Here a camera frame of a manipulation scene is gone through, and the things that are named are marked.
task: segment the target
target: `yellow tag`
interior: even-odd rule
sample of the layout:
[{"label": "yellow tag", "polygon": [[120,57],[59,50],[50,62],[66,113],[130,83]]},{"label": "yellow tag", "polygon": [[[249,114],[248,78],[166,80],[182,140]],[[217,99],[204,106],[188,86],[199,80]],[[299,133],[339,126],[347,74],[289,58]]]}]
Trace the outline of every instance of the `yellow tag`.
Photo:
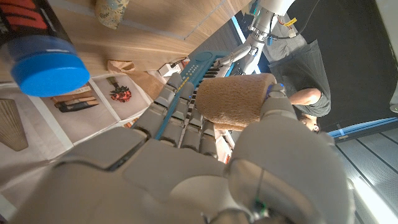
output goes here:
[{"label": "yellow tag", "polygon": [[293,18],[291,21],[286,22],[286,23],[284,24],[284,26],[291,26],[291,25],[293,25],[293,23],[295,23],[295,22],[297,22],[296,17]]}]

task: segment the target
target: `man's arm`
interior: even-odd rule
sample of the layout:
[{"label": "man's arm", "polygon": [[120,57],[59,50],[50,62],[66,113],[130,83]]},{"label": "man's arm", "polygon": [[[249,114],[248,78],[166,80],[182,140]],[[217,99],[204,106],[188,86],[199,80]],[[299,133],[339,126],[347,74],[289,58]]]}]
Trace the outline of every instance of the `man's arm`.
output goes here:
[{"label": "man's arm", "polygon": [[289,97],[293,105],[312,105],[321,98],[321,91],[316,88],[300,90]]}]

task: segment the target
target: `gray t-shirt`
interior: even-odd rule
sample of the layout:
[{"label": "gray t-shirt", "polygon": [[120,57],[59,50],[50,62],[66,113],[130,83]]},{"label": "gray t-shirt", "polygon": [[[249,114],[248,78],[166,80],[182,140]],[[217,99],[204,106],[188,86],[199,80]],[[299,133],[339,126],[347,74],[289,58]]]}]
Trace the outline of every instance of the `gray t-shirt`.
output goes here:
[{"label": "gray t-shirt", "polygon": [[321,98],[313,105],[294,105],[301,112],[316,117],[330,112],[330,88],[317,40],[270,64],[269,68],[277,82],[284,84],[288,97],[306,88],[321,91]]}]

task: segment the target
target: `sponge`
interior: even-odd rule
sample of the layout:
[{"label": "sponge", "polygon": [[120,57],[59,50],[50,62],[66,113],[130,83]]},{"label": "sponge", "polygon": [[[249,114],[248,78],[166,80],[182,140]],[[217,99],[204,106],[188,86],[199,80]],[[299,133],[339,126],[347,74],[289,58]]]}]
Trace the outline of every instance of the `sponge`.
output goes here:
[{"label": "sponge", "polygon": [[215,129],[241,131],[260,120],[268,86],[273,84],[276,79],[270,73],[211,78],[200,84],[196,106]]}]

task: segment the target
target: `wooden cabinet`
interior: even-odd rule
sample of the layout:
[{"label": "wooden cabinet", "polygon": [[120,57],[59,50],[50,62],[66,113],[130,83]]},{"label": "wooden cabinet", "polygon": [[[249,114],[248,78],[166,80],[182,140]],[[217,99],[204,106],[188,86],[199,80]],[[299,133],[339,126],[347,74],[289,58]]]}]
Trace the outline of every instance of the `wooden cabinet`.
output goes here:
[{"label": "wooden cabinet", "polygon": [[[250,0],[130,0],[117,30],[100,24],[95,0],[49,0],[91,76],[106,62],[131,60],[138,70],[159,69],[185,57]],[[12,80],[4,66],[0,81]]]}]

